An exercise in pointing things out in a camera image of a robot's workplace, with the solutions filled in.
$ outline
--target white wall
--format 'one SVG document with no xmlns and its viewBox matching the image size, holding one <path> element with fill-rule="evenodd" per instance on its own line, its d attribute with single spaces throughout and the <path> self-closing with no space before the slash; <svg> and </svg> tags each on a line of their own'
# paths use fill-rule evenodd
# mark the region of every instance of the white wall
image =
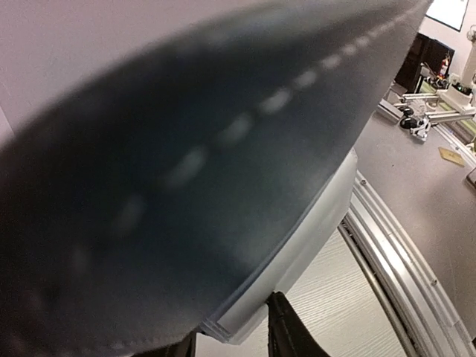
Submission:
<svg viewBox="0 0 476 357">
<path fill-rule="evenodd" d="M 466 32 L 468 32 L 471 25 L 476 25 L 476 0 L 468 1 L 468 9 L 463 20 L 461 32 L 453 30 L 452 28 L 442 25 L 428 17 L 425 17 L 423 20 L 419 32 L 431 37 L 432 39 L 437 39 L 445 45 L 453 48 L 455 53 L 450 71 L 461 74 L 471 50 L 471 42 L 466 38 Z"/>
<path fill-rule="evenodd" d="M 13 131 L 151 42 L 262 0 L 1 0 L 0 106 Z"/>
</svg>

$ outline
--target stitched seam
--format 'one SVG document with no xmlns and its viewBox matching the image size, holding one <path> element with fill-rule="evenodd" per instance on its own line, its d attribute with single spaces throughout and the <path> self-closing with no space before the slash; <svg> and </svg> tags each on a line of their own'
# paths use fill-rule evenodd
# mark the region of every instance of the stitched seam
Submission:
<svg viewBox="0 0 476 357">
<path fill-rule="evenodd" d="M 292 83 L 278 88 L 252 110 L 235 117 L 225 129 L 214 135 L 210 143 L 190 149 L 174 167 L 158 177 L 158 187 L 164 191 L 171 191 L 190 183 L 206 165 L 213 151 L 228 149 L 238 144 L 256 127 L 258 118 L 270 118 L 272 115 L 276 115 L 286 108 L 292 98 L 296 97 L 296 94 L 313 87 L 322 74 L 337 69 L 346 58 L 357 55 L 359 51 L 364 50 L 396 25 L 404 22 L 415 10 L 425 4 L 427 4 L 426 1 L 415 4 L 388 22 L 370 29 L 365 35 L 356 37 L 340 47 L 334 54 L 319 60 L 317 65 L 312 65 L 302 71 L 293 79 Z"/>
</svg>

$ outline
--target floor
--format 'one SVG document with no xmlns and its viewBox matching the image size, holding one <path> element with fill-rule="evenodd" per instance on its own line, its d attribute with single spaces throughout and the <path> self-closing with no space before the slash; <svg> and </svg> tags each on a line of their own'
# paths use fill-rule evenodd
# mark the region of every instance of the floor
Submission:
<svg viewBox="0 0 476 357">
<path fill-rule="evenodd" d="M 426 143 L 375 114 L 356 143 L 358 169 L 383 198 L 434 270 L 476 337 L 476 190 L 469 167 L 441 159 L 451 149 L 431 130 Z"/>
<path fill-rule="evenodd" d="M 286 295 L 332 356 L 404 357 L 390 322 L 345 241 L 335 232 Z M 199 336 L 197 357 L 267 356 L 267 320 L 240 346 Z"/>
</svg>

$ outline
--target gray tabletop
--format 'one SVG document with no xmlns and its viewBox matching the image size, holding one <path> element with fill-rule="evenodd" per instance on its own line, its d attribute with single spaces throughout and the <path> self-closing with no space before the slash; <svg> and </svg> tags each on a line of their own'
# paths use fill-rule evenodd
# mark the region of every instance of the gray tabletop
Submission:
<svg viewBox="0 0 476 357">
<path fill-rule="evenodd" d="M 358 168 L 434 270 L 476 336 L 476 190 L 471 167 L 440 157 L 451 149 L 435 130 L 422 144 L 374 114 L 356 143 Z"/>
</svg>

